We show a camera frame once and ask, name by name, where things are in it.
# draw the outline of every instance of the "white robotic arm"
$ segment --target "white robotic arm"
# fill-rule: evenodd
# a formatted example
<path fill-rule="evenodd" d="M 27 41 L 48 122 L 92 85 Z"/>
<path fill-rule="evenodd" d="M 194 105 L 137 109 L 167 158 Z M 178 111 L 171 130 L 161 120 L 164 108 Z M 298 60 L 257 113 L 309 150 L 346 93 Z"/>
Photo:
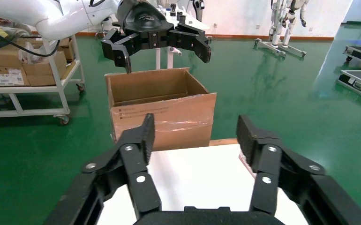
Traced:
<path fill-rule="evenodd" d="M 309 0 L 305 0 L 305 3 L 301 7 L 301 20 L 305 20 L 305 12 L 306 12 L 306 6 L 308 5 Z"/>
<path fill-rule="evenodd" d="M 301 7 L 301 22 L 302 22 L 302 26 L 306 27 L 306 21 L 305 21 L 305 12 L 306 12 L 306 5 L 308 5 L 309 0 L 305 0 L 305 2 L 303 3 L 302 7 Z"/>
<path fill-rule="evenodd" d="M 49 40 L 60 40 L 100 24 L 117 13 L 120 0 L 105 0 L 96 7 L 90 0 L 0 0 L 0 17 L 36 27 Z"/>

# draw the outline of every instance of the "green epoxy floor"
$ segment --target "green epoxy floor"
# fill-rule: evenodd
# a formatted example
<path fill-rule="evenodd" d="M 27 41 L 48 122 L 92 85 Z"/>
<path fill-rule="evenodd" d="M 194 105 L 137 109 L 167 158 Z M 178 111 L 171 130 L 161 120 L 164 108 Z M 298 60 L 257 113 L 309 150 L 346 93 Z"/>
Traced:
<path fill-rule="evenodd" d="M 308 52 L 303 61 L 290 55 L 278 60 L 253 49 L 252 40 L 218 40 L 211 44 L 209 64 L 184 51 L 174 67 L 190 67 L 218 93 L 212 139 L 235 137 L 237 116 L 247 114 L 294 151 L 322 164 L 361 206 L 361 97 L 335 84 L 340 69 L 358 67 L 353 61 L 344 66 L 342 55 L 349 40 L 357 39 L 361 27 L 349 26 L 341 28 L 333 45 L 292 42 Z M 0 119 L 0 225 L 41 224 L 81 164 L 112 145 L 103 75 L 124 70 L 104 59 L 98 41 L 80 37 L 78 43 L 86 92 L 66 88 L 70 125 L 61 127 L 50 116 Z M 134 71 L 155 68 L 154 50 L 131 60 Z M 19 99 L 35 108 L 60 105 L 54 94 Z M 7 105 L 8 98 L 0 96 L 0 107 Z"/>

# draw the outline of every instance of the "white stand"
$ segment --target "white stand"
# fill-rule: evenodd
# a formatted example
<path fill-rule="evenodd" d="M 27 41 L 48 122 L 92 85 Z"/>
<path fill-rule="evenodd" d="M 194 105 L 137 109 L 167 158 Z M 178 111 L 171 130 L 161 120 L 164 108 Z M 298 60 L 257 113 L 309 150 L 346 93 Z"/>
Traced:
<path fill-rule="evenodd" d="M 67 83 L 72 82 L 76 83 L 80 91 L 83 91 L 85 86 L 85 78 L 84 78 L 84 71 L 80 61 L 80 53 L 78 51 L 77 41 L 75 39 L 75 35 L 72 35 L 72 45 L 75 52 L 75 60 L 72 62 L 71 71 L 69 75 L 64 79 L 61 80 L 59 76 L 58 69 L 55 64 L 54 56 L 49 56 L 48 60 L 51 65 L 51 69 L 53 72 L 53 78 L 55 80 L 56 86 L 43 86 L 43 87 L 0 87 L 0 94 L 9 94 L 12 103 L 15 106 L 16 110 L 7 110 L 7 111 L 0 111 L 0 117 L 15 117 L 15 116 L 44 116 L 44 115 L 53 115 L 54 117 L 58 117 L 61 119 L 62 124 L 67 124 L 69 121 L 68 115 L 70 114 L 70 109 L 68 107 L 68 103 L 66 100 L 66 96 L 64 93 L 64 89 Z M 53 46 L 50 46 L 48 40 L 43 39 L 44 47 L 47 53 L 50 53 L 53 50 Z M 80 67 L 81 79 L 71 79 L 75 71 Z M 18 98 L 16 97 L 17 93 L 45 93 L 45 92 L 57 92 L 59 93 L 60 100 L 62 102 L 62 108 L 56 109 L 22 109 Z"/>
<path fill-rule="evenodd" d="M 173 54 L 176 53 L 178 56 L 182 56 L 182 52 L 174 47 L 167 47 L 167 69 L 173 68 Z M 161 69 L 161 48 L 156 48 L 156 69 Z"/>

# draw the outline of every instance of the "white shelf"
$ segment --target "white shelf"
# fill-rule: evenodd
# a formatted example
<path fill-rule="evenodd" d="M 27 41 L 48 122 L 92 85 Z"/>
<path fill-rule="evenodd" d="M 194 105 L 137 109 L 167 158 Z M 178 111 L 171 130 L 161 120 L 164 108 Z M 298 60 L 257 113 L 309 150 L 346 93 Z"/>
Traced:
<path fill-rule="evenodd" d="M 71 77 L 74 75 L 75 71 L 80 66 L 80 60 L 75 60 L 75 66 L 71 69 L 69 75 L 61 80 L 63 88 L 66 87 L 67 83 L 71 81 Z M 43 87 L 0 87 L 0 94 L 9 94 L 9 93 L 43 93 L 43 92 L 57 92 L 58 88 L 56 86 L 43 86 Z"/>
<path fill-rule="evenodd" d="M 43 39 L 44 47 L 46 52 L 51 52 L 54 42 L 49 43 L 48 40 Z M 69 82 L 84 84 L 84 71 L 80 61 L 80 53 L 78 51 L 77 41 L 75 35 L 72 36 L 72 46 L 75 52 L 75 64 L 74 62 L 71 65 L 71 70 L 67 77 L 63 80 L 59 77 L 59 72 L 55 65 L 55 60 L 53 56 L 49 56 L 49 62 L 53 72 L 53 78 L 55 80 L 56 86 L 45 86 L 45 87 L 0 87 L 0 94 L 9 94 L 12 103 L 15 106 L 16 110 L 2 110 L 0 111 L 0 117 L 16 117 L 16 116 L 44 116 L 44 115 L 53 115 L 54 117 L 59 117 L 68 122 L 68 117 L 66 115 L 70 114 L 70 109 L 66 100 L 64 89 Z M 81 79 L 71 79 L 75 71 L 80 68 Z M 23 110 L 16 94 L 18 93 L 45 93 L 45 92 L 57 92 L 60 96 L 63 108 L 54 108 L 54 109 L 31 109 Z"/>
<path fill-rule="evenodd" d="M 16 110 L 0 111 L 0 117 L 17 117 L 17 116 L 47 116 L 47 115 L 66 115 L 70 111 L 60 109 L 28 109 L 18 112 Z"/>

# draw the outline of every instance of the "white table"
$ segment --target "white table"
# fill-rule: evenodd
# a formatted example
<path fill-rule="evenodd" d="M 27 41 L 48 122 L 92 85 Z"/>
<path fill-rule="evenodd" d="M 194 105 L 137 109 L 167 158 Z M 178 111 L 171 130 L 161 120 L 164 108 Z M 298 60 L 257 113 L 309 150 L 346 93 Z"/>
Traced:
<path fill-rule="evenodd" d="M 254 177 L 239 160 L 238 144 L 157 151 L 148 166 L 163 211 L 185 206 L 248 211 Z M 276 218 L 286 225 L 307 225 L 299 208 L 279 189 Z M 105 202 L 98 225 L 132 225 L 136 221 L 127 186 Z"/>
<path fill-rule="evenodd" d="M 176 20 L 176 16 L 170 16 L 170 11 L 165 11 L 165 18 L 169 23 L 172 23 L 174 26 L 177 26 L 179 21 Z M 182 12 L 183 15 L 186 16 L 186 25 L 195 27 L 200 30 L 209 30 L 210 27 L 205 25 L 204 23 L 198 21 L 193 16 L 186 13 L 185 10 L 176 8 L 176 12 Z M 167 69 L 173 68 L 173 54 L 177 53 L 179 56 L 182 55 L 182 52 L 179 49 L 174 47 L 167 47 Z M 161 69 L 161 48 L 156 48 L 156 69 Z"/>

